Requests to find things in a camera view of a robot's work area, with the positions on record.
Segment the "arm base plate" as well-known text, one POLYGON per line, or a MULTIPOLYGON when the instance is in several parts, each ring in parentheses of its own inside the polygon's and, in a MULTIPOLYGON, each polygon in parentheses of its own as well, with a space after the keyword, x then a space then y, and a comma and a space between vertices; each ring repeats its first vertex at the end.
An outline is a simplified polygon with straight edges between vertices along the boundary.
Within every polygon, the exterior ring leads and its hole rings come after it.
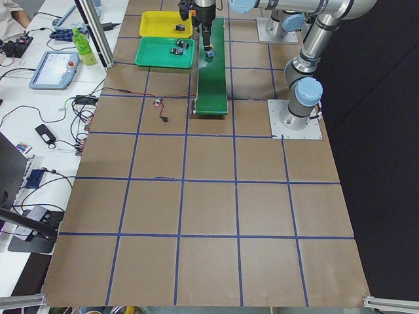
POLYGON ((273 139, 322 140, 315 109, 306 117, 291 114, 289 100, 269 99, 268 113, 273 139))
POLYGON ((257 18, 257 31, 259 42, 278 44, 298 44, 295 31, 286 32, 281 22, 271 18, 257 18))

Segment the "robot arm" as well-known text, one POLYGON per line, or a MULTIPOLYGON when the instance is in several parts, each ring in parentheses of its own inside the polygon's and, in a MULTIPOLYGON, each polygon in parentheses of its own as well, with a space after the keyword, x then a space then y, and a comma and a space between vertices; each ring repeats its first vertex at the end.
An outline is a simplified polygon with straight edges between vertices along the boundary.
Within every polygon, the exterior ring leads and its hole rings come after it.
POLYGON ((323 87, 312 77, 321 55, 342 20, 351 20, 369 12, 375 1, 230 1, 230 8, 245 14, 254 8, 290 10, 316 15, 316 19, 298 56, 285 66, 284 75, 289 85, 290 100, 280 113, 281 123, 290 130, 304 129, 313 108, 319 103, 323 87))
MULTIPOLYGON (((180 1, 179 14, 183 21, 192 19, 192 26, 202 35, 205 51, 211 50, 211 28, 216 17, 215 1, 180 1)), ((304 24, 304 15, 292 10, 276 10, 273 1, 266 5, 270 18, 257 18, 259 41, 262 43, 297 44, 295 32, 304 24)))

